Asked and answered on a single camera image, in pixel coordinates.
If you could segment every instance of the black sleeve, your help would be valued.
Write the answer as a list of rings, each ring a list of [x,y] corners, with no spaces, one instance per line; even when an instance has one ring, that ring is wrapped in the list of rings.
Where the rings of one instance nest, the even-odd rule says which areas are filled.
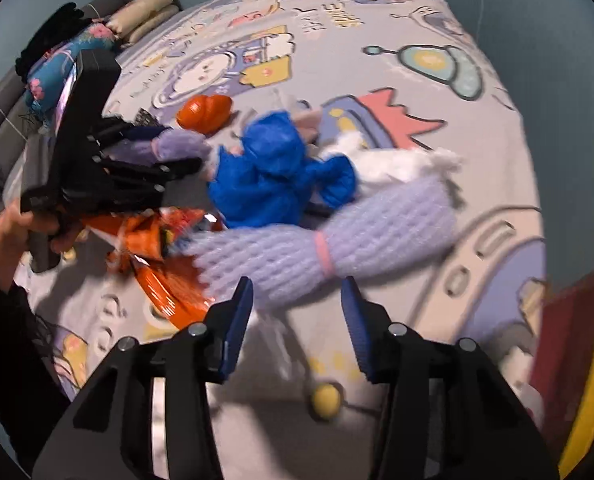
[[[0,421],[31,472],[69,400],[32,342],[25,294],[16,285],[8,294],[0,290]]]

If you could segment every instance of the silver screw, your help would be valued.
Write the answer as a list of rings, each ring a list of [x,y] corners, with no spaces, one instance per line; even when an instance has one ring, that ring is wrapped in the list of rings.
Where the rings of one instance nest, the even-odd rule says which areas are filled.
[[[464,339],[459,339],[459,348],[465,352],[472,352],[475,348],[477,348],[477,343],[475,343],[475,341],[469,337],[465,337]]]
[[[120,351],[125,352],[126,350],[130,350],[136,344],[137,340],[134,337],[126,336],[119,339],[117,348],[119,348]]]
[[[193,337],[203,335],[206,332],[208,332],[208,327],[201,322],[193,323],[188,327],[188,333]]]
[[[396,337],[399,337],[406,335],[408,329],[406,328],[406,325],[402,323],[391,323],[388,325],[388,332]]]

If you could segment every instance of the pink band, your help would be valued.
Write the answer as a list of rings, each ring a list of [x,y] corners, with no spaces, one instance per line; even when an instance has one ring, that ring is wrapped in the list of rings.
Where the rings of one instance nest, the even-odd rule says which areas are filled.
[[[330,251],[328,251],[328,242],[324,233],[321,231],[315,232],[315,250],[317,251],[317,257],[321,263],[321,268],[324,270],[325,277],[332,278],[335,275],[335,266],[330,257]]]

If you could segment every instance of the cartoon print bed sheet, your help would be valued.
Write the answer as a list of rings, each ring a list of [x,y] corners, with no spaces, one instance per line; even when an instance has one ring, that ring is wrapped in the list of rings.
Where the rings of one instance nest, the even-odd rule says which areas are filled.
[[[319,142],[359,130],[370,147],[441,147],[463,156],[453,182],[460,229],[455,251],[443,261],[360,285],[393,319],[426,338],[477,339],[542,423],[531,372],[545,245],[522,120],[444,0],[214,0],[159,27],[122,54],[120,63],[122,75],[106,112],[126,120],[145,108],[173,124],[193,95],[229,95],[237,118],[211,142],[232,144],[246,121],[278,108],[280,96],[290,95],[303,107],[323,108]],[[196,183],[173,187],[169,199],[179,205],[201,191]],[[97,257],[88,253],[94,253],[90,243],[78,257]],[[45,304],[67,271],[66,266],[41,278],[48,282],[32,286],[37,293],[31,303]],[[173,332],[135,282],[97,272],[62,296],[59,308],[40,314],[47,326],[58,325],[66,334],[55,338],[55,362],[74,390],[81,382],[82,349],[90,374],[121,336],[146,341]],[[304,386],[324,380],[341,384],[345,395],[343,413],[331,427],[311,424],[303,408]],[[355,364],[338,288],[319,291],[272,318],[254,317],[237,372],[211,392],[219,408],[215,431],[226,478],[296,478],[308,467],[303,462],[337,445],[347,451],[313,460],[319,469],[309,469],[309,478],[365,478],[365,436],[380,400],[381,389],[368,385]],[[301,436],[266,424],[281,424],[276,417],[291,421]],[[304,453],[311,455],[299,460],[293,449],[299,446],[291,442],[304,440],[316,445],[306,446]]]

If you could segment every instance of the lavender knitted bundle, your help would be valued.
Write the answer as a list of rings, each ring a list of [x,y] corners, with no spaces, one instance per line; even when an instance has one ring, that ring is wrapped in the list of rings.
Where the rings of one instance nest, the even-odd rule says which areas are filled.
[[[366,278],[409,267],[454,240],[446,186],[429,175],[344,207],[319,232],[278,224],[196,233],[177,240],[170,252],[195,256],[208,296],[228,297],[240,276],[248,276],[256,305],[273,307],[298,300],[333,275]]]

